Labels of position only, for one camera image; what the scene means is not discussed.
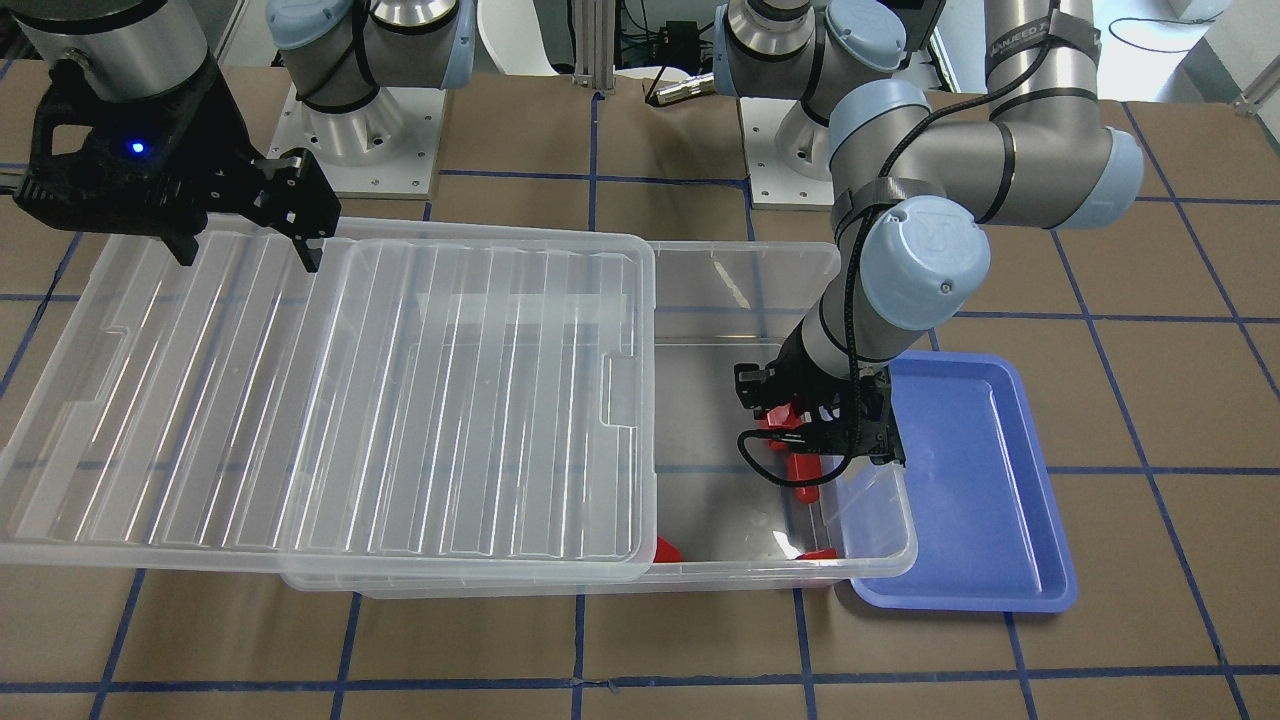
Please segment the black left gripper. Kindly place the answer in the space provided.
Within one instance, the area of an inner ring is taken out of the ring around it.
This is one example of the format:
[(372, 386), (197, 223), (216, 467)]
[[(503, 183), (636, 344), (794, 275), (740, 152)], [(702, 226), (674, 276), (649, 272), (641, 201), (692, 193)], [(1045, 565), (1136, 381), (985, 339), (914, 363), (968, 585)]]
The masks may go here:
[(906, 462), (887, 369), (856, 379), (831, 375), (810, 359), (800, 340), (787, 340), (780, 356), (764, 366), (736, 364), (733, 391), (756, 420), (782, 406), (810, 416), (790, 429), (741, 432), (736, 446), (751, 469), (763, 466), (748, 450), (749, 439), (773, 441), (795, 454), (841, 456), (838, 469), (856, 457), (868, 457), (876, 465)]

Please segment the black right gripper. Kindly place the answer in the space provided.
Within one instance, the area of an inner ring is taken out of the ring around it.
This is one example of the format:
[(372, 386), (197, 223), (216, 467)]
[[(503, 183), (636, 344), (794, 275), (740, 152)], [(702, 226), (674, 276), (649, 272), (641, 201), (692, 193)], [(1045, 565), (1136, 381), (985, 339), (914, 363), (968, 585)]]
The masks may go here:
[(211, 213), (271, 228), (308, 274), (333, 236), (340, 201), (307, 149), (264, 156), (214, 60), (166, 92), (100, 99), (86, 70), (56, 61), (35, 113), (18, 208), (52, 228), (161, 240), (192, 266)]

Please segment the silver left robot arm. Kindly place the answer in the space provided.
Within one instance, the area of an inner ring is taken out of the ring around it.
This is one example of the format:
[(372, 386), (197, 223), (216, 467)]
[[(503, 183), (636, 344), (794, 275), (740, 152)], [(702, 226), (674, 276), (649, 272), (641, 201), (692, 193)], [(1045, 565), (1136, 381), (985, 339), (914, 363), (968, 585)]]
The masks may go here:
[(1101, 120), (1089, 1), (988, 1), (986, 92), (934, 109), (897, 77), (899, 15), (878, 1), (731, 1), (714, 20), (716, 91), (794, 100), (827, 132), (829, 225), (844, 268), (776, 360), (733, 369), (753, 441), (844, 462), (902, 462), (890, 363), (955, 315), (989, 270), (986, 225), (1101, 228), (1137, 200), (1137, 141)]

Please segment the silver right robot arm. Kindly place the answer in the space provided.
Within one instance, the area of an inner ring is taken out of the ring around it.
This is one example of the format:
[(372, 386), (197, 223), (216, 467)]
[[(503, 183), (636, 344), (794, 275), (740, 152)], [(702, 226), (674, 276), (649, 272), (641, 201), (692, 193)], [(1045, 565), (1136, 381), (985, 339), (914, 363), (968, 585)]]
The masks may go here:
[[(326, 177), (406, 146), (396, 88), (467, 85), (475, 1), (5, 1), (47, 65), (3, 192), (54, 229), (142, 236), (183, 266), (214, 213), (285, 236), (306, 272), (337, 231)], [(282, 61), (302, 132), (262, 152), (221, 61)]]

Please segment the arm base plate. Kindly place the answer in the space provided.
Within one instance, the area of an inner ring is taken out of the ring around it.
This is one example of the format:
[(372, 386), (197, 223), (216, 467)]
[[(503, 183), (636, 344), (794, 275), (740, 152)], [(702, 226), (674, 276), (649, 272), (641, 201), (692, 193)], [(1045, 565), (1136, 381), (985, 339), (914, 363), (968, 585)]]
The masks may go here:
[(759, 210), (829, 209), (829, 129), (815, 123), (799, 101), (739, 100), (742, 147), (751, 206)]
[(268, 155), (312, 152), (342, 199), (429, 199), (445, 119), (442, 88), (381, 88), (365, 108), (326, 114), (289, 87)]

